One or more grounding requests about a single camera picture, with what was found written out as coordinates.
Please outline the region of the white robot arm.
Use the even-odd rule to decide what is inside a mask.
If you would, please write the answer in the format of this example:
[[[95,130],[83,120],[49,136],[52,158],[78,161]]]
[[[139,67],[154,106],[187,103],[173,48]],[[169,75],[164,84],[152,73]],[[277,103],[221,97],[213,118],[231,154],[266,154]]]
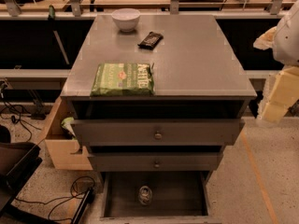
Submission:
[[[274,59],[283,64],[278,74],[266,80],[258,108],[260,122],[278,124],[299,100],[299,1],[253,47],[271,49]]]

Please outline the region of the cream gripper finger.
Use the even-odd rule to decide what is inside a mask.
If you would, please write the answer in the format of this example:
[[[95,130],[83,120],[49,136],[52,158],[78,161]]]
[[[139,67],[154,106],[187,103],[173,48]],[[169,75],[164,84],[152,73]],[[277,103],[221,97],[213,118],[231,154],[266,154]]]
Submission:
[[[261,101],[261,120],[279,123],[299,100],[299,67],[285,66],[267,79]]]
[[[277,27],[274,26],[267,30],[264,34],[260,35],[253,43],[253,47],[256,49],[266,50],[271,49],[273,46],[274,35]]]

